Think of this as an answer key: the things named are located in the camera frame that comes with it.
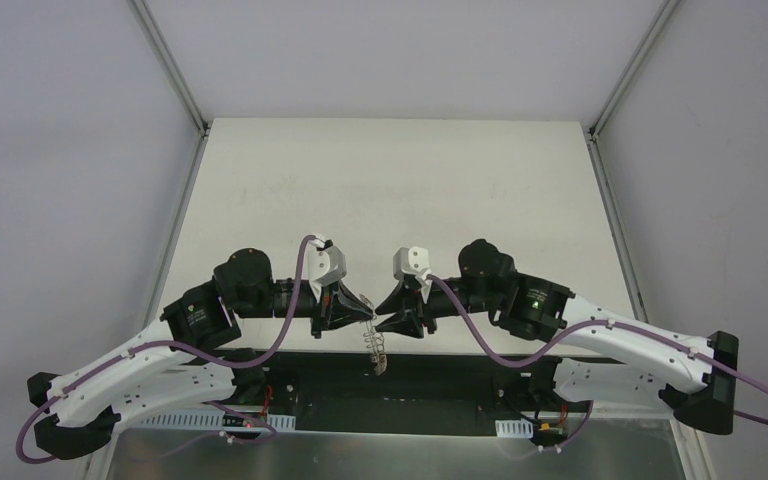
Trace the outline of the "metal disc with keyrings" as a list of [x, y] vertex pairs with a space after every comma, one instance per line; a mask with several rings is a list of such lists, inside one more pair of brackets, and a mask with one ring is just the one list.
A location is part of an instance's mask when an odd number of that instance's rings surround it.
[[366, 321], [363, 325], [363, 339], [370, 361], [373, 364], [373, 371], [376, 376], [381, 376], [386, 371], [388, 365], [384, 337], [376, 331], [371, 321]]

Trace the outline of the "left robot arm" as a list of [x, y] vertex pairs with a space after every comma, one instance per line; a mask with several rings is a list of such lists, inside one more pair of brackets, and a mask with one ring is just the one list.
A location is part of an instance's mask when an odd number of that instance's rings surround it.
[[292, 278], [277, 280], [267, 254], [247, 248], [216, 266], [134, 337], [68, 374], [40, 372], [27, 381], [36, 410], [23, 425], [44, 461], [71, 460], [106, 446], [150, 417], [197, 404], [267, 401], [264, 367], [277, 347], [231, 349], [244, 319], [292, 321], [314, 337], [373, 318], [344, 284], [346, 262], [331, 242], [305, 238]]

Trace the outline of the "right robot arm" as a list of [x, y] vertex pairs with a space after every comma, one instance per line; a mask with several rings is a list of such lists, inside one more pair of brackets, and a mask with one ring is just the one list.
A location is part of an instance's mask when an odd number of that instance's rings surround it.
[[540, 341], [546, 349], [569, 345], [612, 359], [597, 366], [560, 360], [531, 378], [529, 400], [543, 410], [564, 400], [627, 403], [668, 409], [680, 423], [714, 435], [729, 435], [735, 416], [739, 341], [726, 332], [707, 337], [680, 334], [606, 310], [570, 288], [517, 271], [512, 256], [485, 239], [458, 254], [459, 276], [440, 279], [429, 253], [403, 247], [393, 259], [394, 290], [376, 307], [381, 333], [423, 338], [437, 321], [460, 317], [481, 349], [497, 363], [523, 362], [492, 351], [470, 316], [485, 312], [510, 335]]

